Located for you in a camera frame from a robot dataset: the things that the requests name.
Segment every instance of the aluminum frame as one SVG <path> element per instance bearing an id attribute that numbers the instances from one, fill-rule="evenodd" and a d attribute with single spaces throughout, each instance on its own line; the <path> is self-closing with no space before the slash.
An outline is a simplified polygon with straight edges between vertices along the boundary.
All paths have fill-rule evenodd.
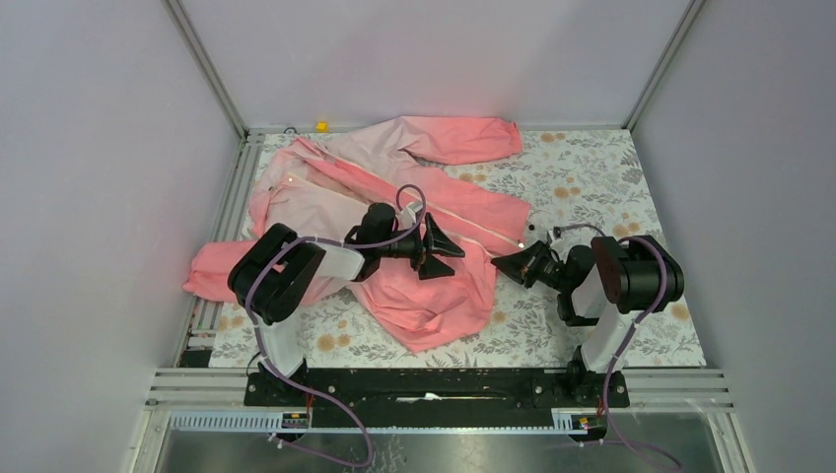
<path id="1" fill-rule="evenodd" d="M 224 187 L 223 200 L 208 241 L 229 241 L 239 237 L 264 138 L 264 133 L 247 135 Z M 192 298 L 180 328 L 180 335 L 176 339 L 172 366 L 178 365 L 180 355 L 187 348 L 212 348 L 221 323 L 222 306 L 223 304 L 211 303 L 198 297 Z"/>
<path id="2" fill-rule="evenodd" d="M 737 414 L 723 372 L 714 369 L 626 369 L 623 371 L 631 397 L 631 407 L 612 409 L 626 413 L 701 413 L 709 423 L 717 452 L 728 472 L 754 472 L 748 448 L 743 440 Z M 262 432 L 254 420 L 275 417 L 277 413 L 304 410 L 299 407 L 246 407 L 243 369 L 159 369 L 148 394 L 150 413 L 132 470 L 135 473 L 156 471 L 165 457 L 166 438 L 171 430 L 201 432 Z M 375 429 L 377 433 L 418 434 L 517 434 L 565 435 L 561 419 L 566 415 L 592 413 L 594 409 L 553 409 L 555 429 Z M 357 429 L 317 430 L 351 434 Z"/>

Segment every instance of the jacket sleeve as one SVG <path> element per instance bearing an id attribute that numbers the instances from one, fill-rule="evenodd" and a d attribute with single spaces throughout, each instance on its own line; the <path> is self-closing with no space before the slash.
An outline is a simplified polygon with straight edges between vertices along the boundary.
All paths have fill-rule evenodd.
<path id="1" fill-rule="evenodd" d="M 405 151 L 446 165 L 494 161 L 523 150 L 515 123 L 500 118 L 446 116 L 401 116 L 346 133 L 335 138 L 333 145 L 349 145 L 347 148 L 359 155 L 391 156 Z"/>

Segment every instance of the floral tablecloth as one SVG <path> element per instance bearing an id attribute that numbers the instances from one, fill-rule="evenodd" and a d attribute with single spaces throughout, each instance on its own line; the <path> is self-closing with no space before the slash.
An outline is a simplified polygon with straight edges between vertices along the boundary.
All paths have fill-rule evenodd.
<path id="1" fill-rule="evenodd" d="M 307 135 L 315 140 L 329 135 Z M 267 135 L 255 178 L 276 150 L 293 135 Z M 588 222 L 615 237 L 649 234 L 662 244 L 659 218 L 627 131 L 526 131 L 523 152 L 480 165 L 443 166 L 448 175 L 486 189 L 516 195 L 532 204 L 526 243 L 544 239 L 546 230 Z M 252 221 L 241 238 L 252 239 Z M 559 253 L 586 243 L 587 230 L 567 232 Z M 315 306 L 300 307 L 299 343 L 310 367 L 558 367 L 589 336 L 589 328 L 569 328 L 557 317 L 553 290 L 537 284 L 527 290 L 500 275 L 490 322 L 479 333 L 448 345 L 412 353 L 375 321 L 347 290 Z M 237 304 L 225 304 L 210 360 L 213 368 L 244 367 L 257 351 L 252 325 Z M 626 364 L 632 367 L 704 366 L 685 300 L 646 319 Z"/>

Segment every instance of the grey wall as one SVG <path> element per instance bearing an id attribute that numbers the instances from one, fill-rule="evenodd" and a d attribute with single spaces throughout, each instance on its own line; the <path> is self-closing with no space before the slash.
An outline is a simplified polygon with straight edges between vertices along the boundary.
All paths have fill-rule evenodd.
<path id="1" fill-rule="evenodd" d="M 835 17 L 709 2 L 635 134 L 764 472 L 833 469 Z"/>
<path id="2" fill-rule="evenodd" d="M 235 146 L 161 2 L 0 3 L 0 470 L 119 468 Z"/>
<path id="3" fill-rule="evenodd" d="M 688 0 L 185 0 L 250 126 L 621 124 Z"/>

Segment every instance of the pink jacket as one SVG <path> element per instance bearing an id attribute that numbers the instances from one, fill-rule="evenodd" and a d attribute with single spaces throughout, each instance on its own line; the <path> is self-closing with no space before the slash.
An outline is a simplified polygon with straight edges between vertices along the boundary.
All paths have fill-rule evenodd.
<path id="1" fill-rule="evenodd" d="M 419 282 L 404 260 L 384 259 L 363 283 L 314 280 L 303 304 L 347 286 L 404 345 L 413 351 L 437 347 L 487 322 L 496 283 L 491 255 L 519 251 L 530 205 L 421 166 L 413 156 L 456 165 L 505 158 L 522 148 L 516 125 L 497 118 L 400 117 L 326 142 L 298 138 L 276 153 L 252 192 L 254 232 L 261 236 L 281 222 L 300 236 L 343 240 L 370 202 L 394 204 L 398 187 L 418 185 L 439 226 L 466 253 L 444 258 L 455 276 Z M 418 200 L 414 193 L 401 196 L 403 205 L 412 200 Z M 252 241 L 205 245 L 183 288 L 209 301 L 234 302 L 227 277 L 251 247 Z"/>

